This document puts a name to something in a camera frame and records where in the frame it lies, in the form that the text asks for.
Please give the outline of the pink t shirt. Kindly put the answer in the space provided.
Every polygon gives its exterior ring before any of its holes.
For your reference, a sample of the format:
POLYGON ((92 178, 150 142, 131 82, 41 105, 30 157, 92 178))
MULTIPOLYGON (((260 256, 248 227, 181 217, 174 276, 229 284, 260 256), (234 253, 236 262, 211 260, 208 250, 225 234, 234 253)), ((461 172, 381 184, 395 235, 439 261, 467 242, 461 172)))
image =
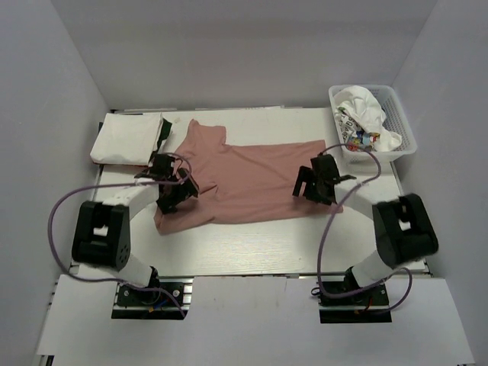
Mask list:
POLYGON ((300 167, 326 148, 322 140, 278 145, 226 144, 223 126, 191 120, 176 152, 187 159, 199 186, 197 197, 176 213, 154 215, 161 235, 208 223, 242 224, 327 214, 332 206, 292 195, 300 167))

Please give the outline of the white printed t shirt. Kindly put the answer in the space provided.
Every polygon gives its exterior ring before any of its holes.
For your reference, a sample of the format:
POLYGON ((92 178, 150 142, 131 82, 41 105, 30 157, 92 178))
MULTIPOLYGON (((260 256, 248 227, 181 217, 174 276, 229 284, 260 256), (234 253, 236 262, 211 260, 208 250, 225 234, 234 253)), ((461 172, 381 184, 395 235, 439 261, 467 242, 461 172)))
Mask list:
POLYGON ((400 147, 401 135, 384 127, 387 115, 368 89, 349 86, 336 93, 332 101, 335 122, 347 150, 387 153, 400 147))

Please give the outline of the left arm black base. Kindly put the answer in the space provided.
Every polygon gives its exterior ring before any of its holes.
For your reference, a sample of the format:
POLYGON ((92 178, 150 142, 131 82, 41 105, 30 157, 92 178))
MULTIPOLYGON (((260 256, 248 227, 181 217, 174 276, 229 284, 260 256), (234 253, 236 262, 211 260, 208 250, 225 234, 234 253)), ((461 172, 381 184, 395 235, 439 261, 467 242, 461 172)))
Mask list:
MULTIPOLYGON (((192 278, 163 278, 161 288, 168 291, 184 313, 191 304, 192 278)), ((183 320, 179 309, 167 294, 144 293, 126 285, 118 286, 111 312, 112 319, 183 320)))

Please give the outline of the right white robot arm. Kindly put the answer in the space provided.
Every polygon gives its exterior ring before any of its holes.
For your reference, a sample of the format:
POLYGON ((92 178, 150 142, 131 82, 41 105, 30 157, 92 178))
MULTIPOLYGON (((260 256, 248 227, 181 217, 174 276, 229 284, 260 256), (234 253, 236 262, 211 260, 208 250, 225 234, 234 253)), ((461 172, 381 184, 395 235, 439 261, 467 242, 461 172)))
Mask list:
POLYGON ((358 181, 353 175, 341 175, 335 158, 323 152, 310 162, 310 167, 299 168, 292 195, 302 195, 308 201, 332 206, 319 244, 318 275, 322 274, 321 252, 328 230, 341 208, 349 207, 371 219, 374 224, 376 249, 346 270, 344 292, 330 294, 330 298, 346 297, 352 303, 364 303, 371 296, 372 288, 396 270, 438 252, 438 239, 419 195, 374 196, 366 192, 365 186, 378 175, 364 181, 358 181))

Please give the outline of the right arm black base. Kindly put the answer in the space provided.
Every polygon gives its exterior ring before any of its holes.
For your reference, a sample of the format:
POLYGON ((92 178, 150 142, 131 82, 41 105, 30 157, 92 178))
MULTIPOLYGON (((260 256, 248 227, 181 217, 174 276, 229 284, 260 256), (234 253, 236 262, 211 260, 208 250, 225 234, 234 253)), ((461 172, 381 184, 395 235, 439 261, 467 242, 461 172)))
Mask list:
POLYGON ((321 324, 391 323, 390 301, 384 284, 353 297, 332 299, 316 285, 311 295, 318 300, 321 324))

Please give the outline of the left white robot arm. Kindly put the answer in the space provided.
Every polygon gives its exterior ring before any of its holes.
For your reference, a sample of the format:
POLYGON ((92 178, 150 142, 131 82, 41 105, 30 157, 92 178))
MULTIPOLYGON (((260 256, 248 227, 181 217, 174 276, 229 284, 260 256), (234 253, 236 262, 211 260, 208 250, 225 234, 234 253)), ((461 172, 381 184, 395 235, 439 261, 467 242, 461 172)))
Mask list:
POLYGON ((135 175, 133 183, 102 202, 81 205, 72 259, 135 288, 143 303, 155 303, 161 295, 158 273, 131 253, 130 222, 150 204, 157 204, 161 214, 174 214, 180 203, 198 195, 188 160, 175 153, 155 155, 149 167, 135 175))

